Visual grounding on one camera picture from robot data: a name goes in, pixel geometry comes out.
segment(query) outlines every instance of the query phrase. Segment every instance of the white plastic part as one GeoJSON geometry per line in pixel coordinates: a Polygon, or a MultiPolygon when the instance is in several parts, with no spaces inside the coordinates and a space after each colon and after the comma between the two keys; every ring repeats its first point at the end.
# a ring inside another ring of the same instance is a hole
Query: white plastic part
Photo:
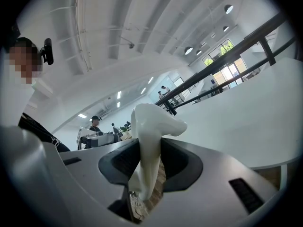
{"type": "Polygon", "coordinates": [[[129,180],[129,190],[147,200],[156,184],[161,145],[164,135],[178,136],[187,129],[187,124],[154,104],[139,104],[131,115],[132,138],[140,143],[141,161],[129,180]]]}

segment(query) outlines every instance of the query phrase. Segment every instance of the black vent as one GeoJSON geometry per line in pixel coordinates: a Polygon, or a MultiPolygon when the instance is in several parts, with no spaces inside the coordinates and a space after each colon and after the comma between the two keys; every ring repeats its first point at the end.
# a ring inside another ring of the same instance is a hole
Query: black vent
{"type": "Polygon", "coordinates": [[[263,205],[264,202],[256,195],[256,193],[242,178],[231,180],[229,183],[249,214],[263,205]]]}

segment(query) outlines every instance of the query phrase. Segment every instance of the white curved ceiling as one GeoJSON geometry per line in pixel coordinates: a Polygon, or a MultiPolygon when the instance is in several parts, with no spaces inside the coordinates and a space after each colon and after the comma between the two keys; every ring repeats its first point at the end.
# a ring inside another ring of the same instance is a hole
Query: white curved ceiling
{"type": "Polygon", "coordinates": [[[187,66],[203,42],[210,48],[223,26],[236,26],[242,2],[33,0],[17,21],[21,36],[38,48],[51,38],[54,64],[44,64],[30,113],[54,132],[109,95],[187,66]],[[228,15],[226,4],[234,6],[228,15]],[[187,46],[194,49],[185,56],[187,46]]]}

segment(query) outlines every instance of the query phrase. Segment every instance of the ceiling light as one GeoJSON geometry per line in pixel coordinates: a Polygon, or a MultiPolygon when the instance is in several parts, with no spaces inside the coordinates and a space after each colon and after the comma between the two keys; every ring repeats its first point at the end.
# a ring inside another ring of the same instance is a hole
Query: ceiling light
{"type": "Polygon", "coordinates": [[[190,47],[190,46],[186,47],[185,50],[184,50],[185,55],[189,54],[192,50],[193,50],[192,47],[190,47]]]}
{"type": "Polygon", "coordinates": [[[150,84],[150,82],[153,80],[153,77],[149,80],[148,84],[150,84]]]}
{"type": "Polygon", "coordinates": [[[86,116],[85,116],[85,115],[83,115],[83,114],[79,114],[78,116],[79,116],[79,117],[81,117],[81,118],[83,118],[83,119],[85,119],[85,118],[86,118],[86,116]]]}
{"type": "Polygon", "coordinates": [[[225,5],[224,7],[224,11],[226,12],[226,14],[229,14],[233,9],[233,5],[225,5]]]}

